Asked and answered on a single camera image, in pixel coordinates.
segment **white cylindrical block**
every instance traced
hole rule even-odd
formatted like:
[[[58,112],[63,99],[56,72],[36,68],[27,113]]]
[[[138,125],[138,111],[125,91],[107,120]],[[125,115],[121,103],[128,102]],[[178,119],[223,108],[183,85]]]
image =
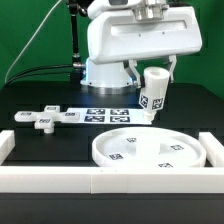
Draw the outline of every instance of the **white cylindrical block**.
[[[139,104],[144,108],[147,120],[153,120],[157,110],[163,108],[170,73],[158,67],[144,71],[145,87],[141,89]]]

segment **white plastic part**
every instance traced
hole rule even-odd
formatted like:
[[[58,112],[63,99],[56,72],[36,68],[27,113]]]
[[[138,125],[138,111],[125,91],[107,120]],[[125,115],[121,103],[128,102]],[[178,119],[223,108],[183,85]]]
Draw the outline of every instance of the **white plastic part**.
[[[213,167],[224,167],[224,147],[210,133],[201,132],[199,134],[199,142],[207,151],[207,159]]]
[[[60,106],[46,106],[44,112],[19,111],[14,116],[17,122],[35,121],[35,129],[43,129],[45,134],[54,132],[54,122],[73,122],[79,121],[80,113],[60,113]]]
[[[0,167],[0,192],[91,193],[92,168]]]
[[[0,133],[0,165],[15,147],[14,131],[2,131]]]
[[[192,7],[169,8],[163,20],[144,22],[137,22],[132,10],[108,11],[88,27],[89,57],[95,64],[191,54],[201,46]]]
[[[145,147],[147,137],[153,139],[148,144],[149,152]],[[179,132],[130,127],[97,136],[92,143],[92,157],[101,167],[203,167],[206,151],[196,139]]]
[[[223,168],[98,168],[91,193],[224,193]]]
[[[139,104],[144,108],[146,120],[154,120],[156,111],[163,108],[169,77],[169,72],[163,68],[145,69],[145,87],[141,89]]]

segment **white block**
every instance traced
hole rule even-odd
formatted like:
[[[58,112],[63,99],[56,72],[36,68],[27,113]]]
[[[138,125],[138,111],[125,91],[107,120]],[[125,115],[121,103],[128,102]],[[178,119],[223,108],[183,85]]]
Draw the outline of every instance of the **white block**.
[[[127,174],[115,168],[97,168],[91,177],[91,193],[127,193]]]
[[[0,165],[15,147],[14,131],[2,131],[0,133]]]
[[[224,193],[224,169],[181,168],[132,171],[127,193]]]
[[[224,147],[210,133],[200,132],[199,142],[207,151],[207,159],[213,167],[224,167]]]
[[[1,193],[90,193],[91,168],[1,167]]]

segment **black cable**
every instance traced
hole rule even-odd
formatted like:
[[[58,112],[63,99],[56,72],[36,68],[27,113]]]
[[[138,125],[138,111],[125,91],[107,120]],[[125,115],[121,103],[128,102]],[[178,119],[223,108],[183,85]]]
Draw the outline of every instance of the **black cable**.
[[[40,66],[40,67],[35,67],[35,68],[30,68],[30,69],[24,70],[24,71],[14,75],[14,76],[12,76],[11,78],[13,78],[15,76],[24,75],[24,74],[27,74],[27,73],[30,73],[30,72],[35,72],[35,71],[58,69],[58,68],[72,68],[72,67],[73,66],[71,64],[70,65],[69,64],[65,64],[65,65]]]
[[[14,76],[12,79],[10,79],[3,88],[8,87],[12,82],[18,79],[26,78],[26,77],[31,77],[31,76],[41,76],[41,75],[65,75],[65,74],[70,74],[71,72],[64,71],[64,72],[49,72],[49,73],[38,73],[38,74],[25,74],[25,75],[20,75],[20,76]]]

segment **cable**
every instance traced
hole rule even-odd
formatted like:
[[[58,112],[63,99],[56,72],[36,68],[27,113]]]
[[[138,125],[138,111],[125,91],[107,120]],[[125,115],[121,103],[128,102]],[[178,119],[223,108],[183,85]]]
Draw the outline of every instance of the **cable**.
[[[16,65],[16,63],[19,61],[19,59],[22,57],[22,55],[24,54],[24,52],[26,51],[26,49],[29,47],[29,45],[32,43],[32,41],[34,40],[34,38],[36,37],[36,35],[39,33],[40,29],[43,27],[44,23],[46,22],[46,20],[49,18],[49,16],[51,15],[51,13],[54,11],[54,9],[61,3],[62,0],[59,0],[52,8],[51,10],[47,13],[47,15],[45,16],[45,18],[43,19],[43,21],[41,22],[41,24],[39,25],[39,27],[37,28],[37,30],[35,31],[35,33],[33,34],[33,36],[30,38],[30,40],[27,42],[27,44],[25,45],[25,47],[23,48],[23,50],[20,52],[20,54],[17,56],[17,58],[15,59],[15,61],[12,63],[12,65],[9,67],[6,75],[5,75],[5,83],[7,83],[9,74],[11,72],[11,70],[13,69],[13,67]]]
[[[38,73],[38,74],[25,74],[25,75],[20,75],[17,77],[13,77],[12,79],[10,79],[7,83],[5,83],[5,85],[3,86],[3,88],[8,87],[12,82],[14,82],[17,79],[22,79],[22,78],[26,78],[26,77],[31,77],[31,76],[41,76],[41,75],[66,75],[66,74],[70,74],[71,72],[68,71],[63,71],[63,72],[49,72],[49,73]]]
[[[50,70],[50,69],[61,69],[61,68],[73,68],[72,65],[51,65],[51,66],[41,66],[41,67],[35,67],[35,68],[31,68],[31,69],[27,69],[25,71],[22,71],[16,75],[14,75],[13,77],[11,77],[3,86],[7,87],[8,83],[10,84],[12,81],[18,79],[18,78],[22,78],[23,76],[25,76],[26,74],[35,72],[35,71],[42,71],[42,70]]]
[[[27,69],[25,71],[22,71],[22,72],[20,72],[16,75],[12,76],[10,79],[12,79],[14,77],[19,77],[19,76],[27,74],[27,73],[35,72],[35,71],[60,69],[60,68],[73,68],[73,66],[69,65],[69,64],[66,64],[66,65],[50,65],[50,66],[40,66],[40,67],[30,68],[30,69]]]

